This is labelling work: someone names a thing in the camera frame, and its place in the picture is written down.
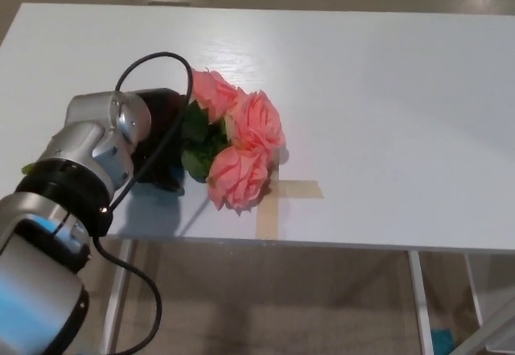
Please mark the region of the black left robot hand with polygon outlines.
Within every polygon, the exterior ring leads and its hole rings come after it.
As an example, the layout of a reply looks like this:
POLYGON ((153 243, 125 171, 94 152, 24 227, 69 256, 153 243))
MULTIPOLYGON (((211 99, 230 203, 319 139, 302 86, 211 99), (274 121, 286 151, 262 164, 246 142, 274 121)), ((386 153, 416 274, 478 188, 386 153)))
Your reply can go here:
MULTIPOLYGON (((134 174, 137 174, 176 122, 185 96, 166 88, 140 90, 135 94, 146 103, 151 116, 150 134, 138 144, 132 154, 134 174)), ((171 141, 164 147, 152 167, 138 178, 138 182, 152 184, 158 189, 182 195, 184 169, 181 162, 181 142, 181 129, 178 127, 171 141)))

